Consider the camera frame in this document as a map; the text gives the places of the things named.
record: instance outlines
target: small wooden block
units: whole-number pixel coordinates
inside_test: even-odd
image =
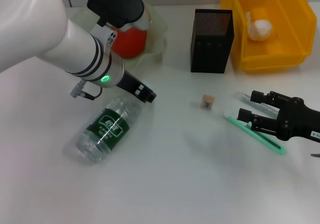
[[[215,98],[213,96],[203,95],[201,108],[210,111],[214,104],[214,101],[215,101]]]

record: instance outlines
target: red object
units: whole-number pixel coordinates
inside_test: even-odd
[[[122,58],[134,58],[140,55],[146,46],[147,31],[130,28],[125,32],[116,29],[117,37],[112,50]]]

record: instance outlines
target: water bottle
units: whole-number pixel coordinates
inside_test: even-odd
[[[143,104],[134,96],[113,99],[81,134],[76,147],[89,160],[100,162],[136,122]]]

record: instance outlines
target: yellow storage bin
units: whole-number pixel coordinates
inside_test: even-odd
[[[247,72],[297,66],[312,52],[317,18],[307,0],[221,0],[233,12],[232,61]],[[252,22],[265,19],[273,30],[265,41],[248,38],[246,12]]]

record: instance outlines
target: white stuffed toy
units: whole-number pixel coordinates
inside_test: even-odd
[[[249,38],[253,41],[265,41],[272,33],[272,24],[268,20],[256,20],[251,23],[251,13],[245,14],[248,22]]]

